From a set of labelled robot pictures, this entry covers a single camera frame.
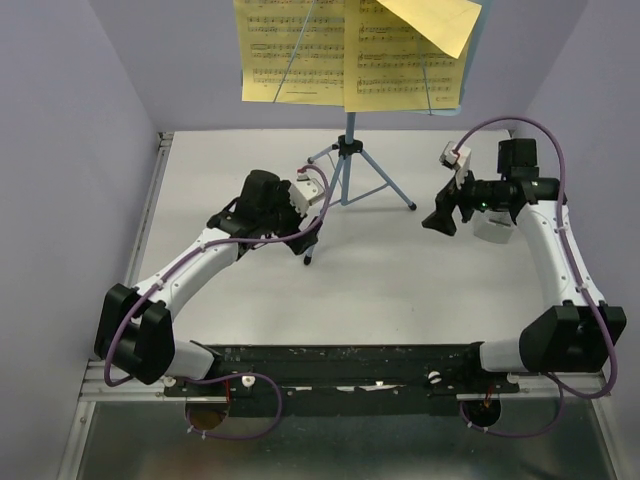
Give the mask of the light blue music stand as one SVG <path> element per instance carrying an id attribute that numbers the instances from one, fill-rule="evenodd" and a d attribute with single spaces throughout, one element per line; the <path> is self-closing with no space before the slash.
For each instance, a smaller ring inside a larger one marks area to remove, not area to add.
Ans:
<path id="1" fill-rule="evenodd" d="M 471 44 L 471 40 L 472 40 L 472 35 L 465 46 L 469 47 Z M 466 66 L 464 71 L 463 83 L 465 79 L 465 72 L 466 72 Z M 461 100 L 463 95 L 463 83 L 462 83 L 462 90 L 461 90 L 461 96 L 460 96 L 460 106 L 461 106 Z M 456 112 L 460 108 L 460 106 L 453 110 L 451 109 L 440 110 L 440 111 L 417 110 L 415 112 L 426 113 L 428 115 L 433 115 L 433 114 L 445 115 L 449 112 Z M 331 186 L 333 188 L 339 188 L 341 190 L 341 197 L 339 199 L 340 204 L 348 205 L 353 201 L 352 198 L 350 198 L 349 196 L 349 180 L 350 180 L 351 160 L 355 155 L 361 156 L 374 170 L 377 171 L 378 175 L 383 179 L 384 181 L 383 185 L 385 187 L 394 188 L 396 186 L 395 183 L 386 174 L 386 172 L 380 168 L 380 166 L 375 162 L 375 160 L 364 150 L 362 143 L 356 140 L 354 137 L 356 116 L 357 114 L 363 113 L 363 112 L 356 113 L 356 112 L 346 111 L 344 107 L 344 97 L 343 97 L 343 104 L 341 106 L 336 106 L 336 107 L 343 108 L 347 114 L 347 124 L 345 128 L 345 132 L 342 136 L 338 138 L 338 140 L 335 143 L 325 148 L 323 152 L 325 154 L 330 154 L 331 152 L 336 151 L 339 154 L 338 163 L 334 168 L 334 174 L 331 181 Z"/>

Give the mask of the yellow sheet music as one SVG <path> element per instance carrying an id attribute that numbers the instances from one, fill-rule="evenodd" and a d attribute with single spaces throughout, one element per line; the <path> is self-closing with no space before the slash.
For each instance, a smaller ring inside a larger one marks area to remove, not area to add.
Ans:
<path id="1" fill-rule="evenodd" d="M 468 46 L 454 58 L 377 1 L 347 1 L 343 97 L 348 112 L 460 106 Z"/>
<path id="2" fill-rule="evenodd" d="M 343 1 L 241 0 L 234 12 L 243 101 L 343 104 Z"/>

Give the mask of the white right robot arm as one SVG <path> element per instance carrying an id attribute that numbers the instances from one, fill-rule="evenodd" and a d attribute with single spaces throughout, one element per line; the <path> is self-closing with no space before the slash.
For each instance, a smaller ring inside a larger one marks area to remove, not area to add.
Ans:
<path id="1" fill-rule="evenodd" d="M 450 142 L 440 157 L 453 176 L 438 192 L 423 227 L 456 233 L 463 222 L 486 213 L 505 214 L 524 236 L 542 290 L 543 313 L 513 339 L 482 342 L 477 357 L 460 367 L 460 379 L 480 392 L 500 373 L 595 373 L 609 358 L 627 318 L 591 280 L 570 228 L 566 197 L 556 178 L 539 173 L 533 139 L 498 145 L 499 179 L 482 180 L 470 168 L 471 150 Z"/>

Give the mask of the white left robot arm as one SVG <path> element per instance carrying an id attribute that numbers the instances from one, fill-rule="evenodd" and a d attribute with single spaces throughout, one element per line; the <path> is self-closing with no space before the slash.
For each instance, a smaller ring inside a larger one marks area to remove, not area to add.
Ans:
<path id="1" fill-rule="evenodd" d="M 240 194 L 214 214 L 196 240 L 167 266 L 134 286 L 118 283 L 106 293 L 94 352 L 104 360 L 103 378 L 118 386 L 112 368 L 127 380 L 150 385 L 164 376 L 187 378 L 201 395 L 222 380 L 216 355 L 194 341 L 178 341 L 173 323 L 188 301 L 214 276 L 256 246 L 283 243 L 301 255 L 318 241 L 324 216 L 304 222 L 315 204 L 327 208 L 330 183 L 306 165 L 295 180 L 264 170 L 251 171 Z"/>

